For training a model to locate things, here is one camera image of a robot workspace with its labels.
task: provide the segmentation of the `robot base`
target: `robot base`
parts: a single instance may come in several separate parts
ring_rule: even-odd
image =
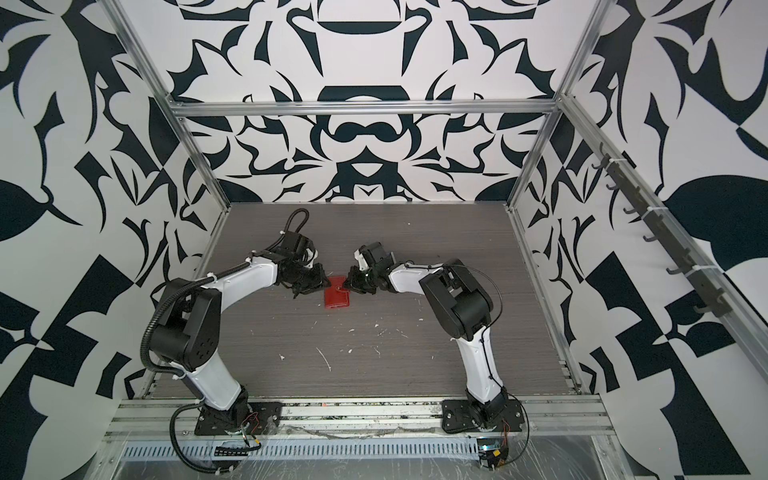
[[[445,433],[501,431],[504,421],[510,432],[522,432],[523,414],[520,402],[514,399],[507,403],[491,425],[480,425],[472,413],[469,400],[442,401],[442,429]]]
[[[251,415],[256,413],[256,424],[248,433],[252,435],[262,435],[266,430],[273,426],[277,426],[280,423],[280,414],[283,409],[283,404],[280,402],[249,402],[245,404],[244,413],[237,415],[237,418],[241,420],[237,421],[233,419],[232,415],[228,415],[227,412],[219,412],[213,409],[203,409],[200,414],[200,418],[197,419],[197,425],[194,428],[194,434],[197,436],[208,435],[226,435],[226,432],[235,432],[240,429],[240,423]]]

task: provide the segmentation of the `red wire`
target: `red wire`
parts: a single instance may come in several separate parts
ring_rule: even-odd
[[[254,415],[254,418],[256,419],[256,426],[253,427],[253,430],[250,431],[250,434],[253,435],[253,433],[261,426],[261,422],[259,422],[259,414],[257,412],[252,413],[251,415]]]

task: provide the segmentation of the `red object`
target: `red object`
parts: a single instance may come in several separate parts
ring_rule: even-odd
[[[349,290],[344,288],[345,276],[329,276],[331,286],[326,288],[326,308],[349,306]]]

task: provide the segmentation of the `aluminum frame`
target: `aluminum frame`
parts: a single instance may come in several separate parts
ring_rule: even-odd
[[[613,424],[600,396],[533,395],[517,397],[525,406],[531,437],[588,437],[594,446],[605,478],[627,480],[631,477]],[[471,442],[476,438],[502,435],[500,432],[466,432],[447,435],[441,428],[444,399],[463,397],[375,397],[375,398],[295,398],[262,399],[251,402],[278,401],[285,404],[280,426],[263,440],[279,445],[302,445],[314,439],[326,443],[349,443],[350,440],[381,439],[382,442]],[[145,399],[123,401],[107,429],[85,478],[112,478],[130,447],[162,444],[162,455],[168,457],[168,419],[179,406],[192,399]],[[220,435],[195,437],[198,413],[182,412],[177,419],[177,436],[182,446],[208,445],[210,442],[238,439]],[[512,435],[526,435],[523,432]]]
[[[538,166],[538,162],[541,161],[541,155],[544,152],[544,148],[560,121],[561,107],[559,101],[564,95],[571,93],[571,89],[573,89],[574,84],[579,79],[581,72],[584,70],[584,64],[587,63],[587,59],[592,55],[594,46],[598,43],[600,30],[603,28],[608,12],[616,1],[617,0],[597,0],[595,2],[592,12],[589,15],[589,19],[587,20],[587,25],[584,27],[584,31],[581,33],[577,47],[574,50],[574,54],[568,62],[563,81],[560,83],[558,90],[554,94],[556,110],[553,114],[547,116],[547,120],[545,120],[544,125],[541,126],[541,130],[538,131],[533,147],[523,161],[522,172],[512,186],[512,191],[509,193],[507,205],[510,207],[514,207],[517,203],[522,191],[525,189],[525,185],[528,185],[528,182],[531,179],[533,170]]]
[[[136,65],[136,69],[149,87],[154,100],[157,102],[157,106],[160,107],[160,110],[163,112],[163,116],[165,116],[171,130],[179,139],[179,142],[184,145],[192,163],[195,168],[197,168],[197,171],[200,172],[203,182],[210,191],[210,194],[214,196],[216,202],[218,202],[222,209],[228,208],[230,206],[230,201],[221,189],[221,185],[216,179],[213,171],[210,169],[208,161],[203,156],[200,148],[197,147],[197,143],[192,138],[192,133],[189,132],[183,122],[177,118],[171,110],[168,102],[168,92],[163,85],[163,81],[157,74],[157,69],[152,64],[149,54],[141,43],[123,6],[120,4],[119,0],[98,0],[98,3],[104,9],[104,13],[112,24],[120,43],[125,48],[128,56],[131,57],[131,60]]]
[[[611,140],[591,120],[575,98],[570,95],[563,95],[558,99],[557,104],[598,157],[607,154],[611,158],[624,159]],[[632,184],[640,189],[639,193],[643,195],[649,205],[666,208],[664,202],[629,165],[629,162],[617,162],[617,165]],[[757,372],[768,382],[768,325],[671,212],[665,212],[664,222],[676,237],[677,242],[690,251],[689,255],[696,265],[716,267],[701,271],[715,287],[724,291],[723,295],[729,300],[729,304],[733,308],[731,312],[720,317],[720,321],[736,340]]]
[[[597,395],[532,395],[517,397],[525,406],[536,435],[615,435],[613,424]],[[441,402],[465,397],[377,397],[377,398],[297,398],[261,399],[251,402],[285,404],[280,426],[271,439],[443,437]],[[163,440],[168,437],[168,419],[179,406],[192,399],[124,400],[107,428],[105,439]],[[197,423],[196,410],[182,412],[177,419],[177,434],[192,439]],[[499,432],[467,432],[464,436],[493,436]],[[225,440],[229,435],[206,437]]]
[[[608,17],[608,12],[616,2],[617,0],[597,0],[595,2],[589,20],[587,20],[587,26],[579,38],[576,50],[574,50],[574,54],[568,64],[568,69],[565,71],[563,81],[555,93],[555,99],[560,98],[563,94],[571,93],[571,89],[584,70],[584,64],[587,63],[587,59],[592,55],[594,46],[598,44],[600,30],[603,28],[605,19]]]
[[[541,161],[541,156],[544,153],[544,148],[547,146],[547,142],[554,133],[554,129],[558,126],[562,112],[560,110],[547,114],[544,120],[544,124],[536,134],[536,139],[533,142],[531,150],[523,160],[523,168],[520,171],[518,179],[512,185],[512,191],[509,192],[509,198],[507,198],[507,205],[514,208],[514,205],[518,202],[520,195],[525,190],[525,185],[531,180],[534,170],[538,166],[538,162]]]
[[[178,117],[227,117],[242,115],[333,114],[489,114],[547,113],[555,110],[549,98],[513,100],[408,100],[408,101],[278,101],[278,102],[172,102]]]
[[[578,363],[571,353],[571,348],[565,339],[565,334],[560,331],[558,324],[555,321],[551,308],[552,301],[550,301],[547,296],[547,290],[544,288],[544,282],[538,274],[536,262],[533,260],[533,255],[531,254],[531,248],[528,246],[528,241],[525,239],[525,228],[523,227],[517,210],[507,209],[507,213],[509,214],[509,220],[512,224],[512,230],[514,231],[515,237],[518,240],[518,245],[520,246],[525,268],[528,270],[528,276],[531,278],[534,293],[536,294],[539,305],[541,305],[541,310],[544,313],[547,329],[549,330],[549,336],[552,339],[554,349],[558,352],[560,359],[565,362],[565,368],[568,369],[571,374],[571,380],[574,383],[576,393],[582,393],[582,386],[584,384],[581,380],[581,370],[578,368]]]

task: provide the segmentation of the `clear plastic sheet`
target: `clear plastic sheet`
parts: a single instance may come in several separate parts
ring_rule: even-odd
[[[299,480],[312,479],[339,480],[344,478],[381,478],[381,479],[411,479],[434,478],[445,480],[475,480],[484,478],[515,478],[526,480],[592,480],[603,478],[604,474],[592,437],[587,435],[534,435],[530,438],[525,453],[514,463],[508,463],[496,470],[489,471],[482,468],[473,455],[466,451],[453,454],[448,450],[437,452],[431,450],[419,452],[413,448],[395,447],[413,443],[414,441],[439,442],[440,439],[355,439],[350,441],[340,439],[265,439],[264,444],[269,445],[272,451],[282,452],[275,455],[276,458],[258,455],[240,463],[231,473],[221,475],[222,478],[233,480]],[[509,458],[514,458],[522,449],[525,435],[509,437]],[[348,453],[339,455],[339,449],[335,448],[324,455],[302,455],[296,452],[308,452],[306,447],[301,450],[298,445],[307,445],[309,442],[318,442],[324,445],[334,445],[334,442],[345,444],[357,444],[357,449],[349,448]],[[393,448],[401,448],[402,454],[390,455],[389,458],[381,458],[385,455],[372,455],[372,443],[389,443]],[[166,442],[157,442],[158,445],[167,445]],[[186,442],[187,445],[206,445],[207,442]],[[128,452],[132,445],[140,445],[138,442],[127,440],[124,454],[119,460],[113,478],[115,480],[187,480],[200,478],[213,478],[211,475],[198,474],[184,466],[173,455],[163,458],[151,455],[136,455],[128,458]]]

